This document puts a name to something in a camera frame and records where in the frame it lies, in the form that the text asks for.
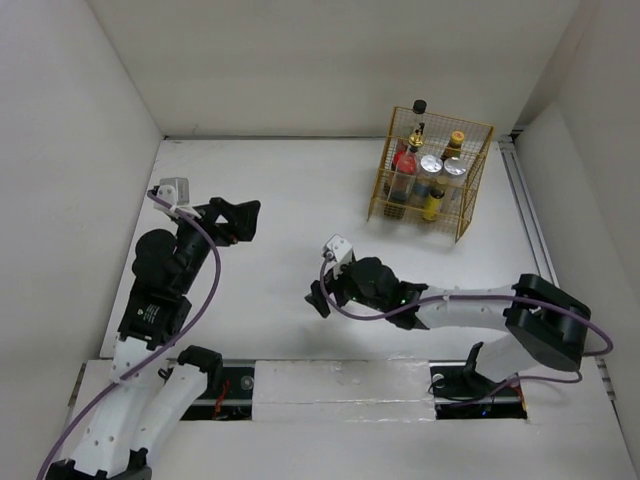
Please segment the clear gold spout oil bottle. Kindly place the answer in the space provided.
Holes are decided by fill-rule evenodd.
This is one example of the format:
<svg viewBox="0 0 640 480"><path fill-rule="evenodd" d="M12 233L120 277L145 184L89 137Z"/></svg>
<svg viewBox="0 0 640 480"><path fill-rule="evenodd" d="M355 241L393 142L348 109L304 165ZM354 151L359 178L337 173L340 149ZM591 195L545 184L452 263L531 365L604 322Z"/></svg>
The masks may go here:
<svg viewBox="0 0 640 480"><path fill-rule="evenodd" d="M408 137L405 150L395 156L384 208L384 215L392 219L400 220L404 216L417 174L417 153L424 144L423 134L424 123L420 122Z"/></svg>

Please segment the small yellow label bottle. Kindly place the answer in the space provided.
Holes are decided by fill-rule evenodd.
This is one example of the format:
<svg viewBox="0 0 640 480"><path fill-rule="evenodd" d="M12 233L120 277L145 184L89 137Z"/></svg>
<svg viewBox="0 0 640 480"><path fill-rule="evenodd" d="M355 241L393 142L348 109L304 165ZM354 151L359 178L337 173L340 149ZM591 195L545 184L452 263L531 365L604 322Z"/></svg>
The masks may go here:
<svg viewBox="0 0 640 480"><path fill-rule="evenodd" d="M444 187L434 186L431 188L422 211L422 219L425 222L434 222L437 219L440 205L444 196Z"/></svg>

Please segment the red lid chili sauce jar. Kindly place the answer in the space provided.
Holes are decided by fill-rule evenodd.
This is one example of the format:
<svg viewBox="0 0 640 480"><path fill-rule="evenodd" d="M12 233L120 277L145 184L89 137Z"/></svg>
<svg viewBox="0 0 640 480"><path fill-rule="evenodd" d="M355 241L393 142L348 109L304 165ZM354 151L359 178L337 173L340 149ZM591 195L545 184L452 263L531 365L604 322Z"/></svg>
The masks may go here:
<svg viewBox="0 0 640 480"><path fill-rule="evenodd" d="M417 150L408 148L397 153L384 186L384 194L389 202L404 204L407 202L417 171Z"/></svg>

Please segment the silver lid salt shaker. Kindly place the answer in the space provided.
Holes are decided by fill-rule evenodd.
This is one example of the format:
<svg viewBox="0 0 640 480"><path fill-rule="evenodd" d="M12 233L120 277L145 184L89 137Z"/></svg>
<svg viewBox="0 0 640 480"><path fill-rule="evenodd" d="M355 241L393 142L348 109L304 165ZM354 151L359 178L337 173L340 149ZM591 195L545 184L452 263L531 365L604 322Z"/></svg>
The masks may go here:
<svg viewBox="0 0 640 480"><path fill-rule="evenodd" d="M423 206L436 178L441 174L443 162L432 154L424 155L418 164L418 171L413 185L410 204Z"/></svg>

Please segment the silver lid spice shaker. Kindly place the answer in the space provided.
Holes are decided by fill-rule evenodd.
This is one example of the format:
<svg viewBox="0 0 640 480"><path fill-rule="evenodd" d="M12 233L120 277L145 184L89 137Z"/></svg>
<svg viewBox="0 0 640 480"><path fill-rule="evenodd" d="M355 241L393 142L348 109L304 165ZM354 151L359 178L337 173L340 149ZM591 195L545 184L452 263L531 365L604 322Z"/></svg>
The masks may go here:
<svg viewBox="0 0 640 480"><path fill-rule="evenodd" d="M459 157L452 156L443 162L443 173L447 179L445 203L455 201L462 193L467 175L467 165Z"/></svg>

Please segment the yellow cap red sauce bottle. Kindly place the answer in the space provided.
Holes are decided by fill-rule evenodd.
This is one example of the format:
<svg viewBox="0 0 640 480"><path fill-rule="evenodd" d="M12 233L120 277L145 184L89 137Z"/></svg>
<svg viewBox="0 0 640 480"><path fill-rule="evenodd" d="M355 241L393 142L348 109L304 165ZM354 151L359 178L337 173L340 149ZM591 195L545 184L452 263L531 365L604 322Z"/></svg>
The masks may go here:
<svg viewBox="0 0 640 480"><path fill-rule="evenodd" d="M462 149L462 145L465 140L465 134L460 130L455 130L449 137L449 142L440 156L440 159L445 162L452 157L459 157Z"/></svg>

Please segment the black cap vinegar bottle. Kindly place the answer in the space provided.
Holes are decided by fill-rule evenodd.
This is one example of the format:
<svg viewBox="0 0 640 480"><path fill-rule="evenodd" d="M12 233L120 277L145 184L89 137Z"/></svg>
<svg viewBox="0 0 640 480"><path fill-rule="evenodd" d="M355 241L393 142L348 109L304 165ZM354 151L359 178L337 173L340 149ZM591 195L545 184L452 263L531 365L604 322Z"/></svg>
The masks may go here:
<svg viewBox="0 0 640 480"><path fill-rule="evenodd" d="M427 109L427 102L424 99L416 99L411 112L405 112L401 118L396 142L396 152L403 153L408 148L408 138L420 128L424 122L424 114Z"/></svg>

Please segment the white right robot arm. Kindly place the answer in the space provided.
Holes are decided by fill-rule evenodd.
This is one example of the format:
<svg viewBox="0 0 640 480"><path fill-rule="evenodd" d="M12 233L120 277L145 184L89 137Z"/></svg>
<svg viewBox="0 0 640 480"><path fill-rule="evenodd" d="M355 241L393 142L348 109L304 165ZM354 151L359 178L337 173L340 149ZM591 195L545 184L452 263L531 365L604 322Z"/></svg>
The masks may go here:
<svg viewBox="0 0 640 480"><path fill-rule="evenodd" d="M471 347L457 378L478 397L537 365L578 373L590 309L535 274L488 290L446 290L400 280L377 257L352 260L315 280L305 300L322 317L348 302L403 330L478 328L499 333Z"/></svg>

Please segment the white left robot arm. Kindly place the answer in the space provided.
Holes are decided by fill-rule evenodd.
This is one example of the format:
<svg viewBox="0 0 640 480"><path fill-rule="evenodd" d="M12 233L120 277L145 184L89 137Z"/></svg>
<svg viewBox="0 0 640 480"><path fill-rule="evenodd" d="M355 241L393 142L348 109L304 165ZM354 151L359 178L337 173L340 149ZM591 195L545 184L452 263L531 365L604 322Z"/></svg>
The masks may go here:
<svg viewBox="0 0 640 480"><path fill-rule="evenodd" d="M219 353L195 345L167 365L175 344L204 315L187 294L207 257L253 240L261 204L220 197L193 209L148 194L177 229L154 229L135 246L135 277L117 330L108 385L69 423L41 479L149 479L164 443L192 403L225 389Z"/></svg>

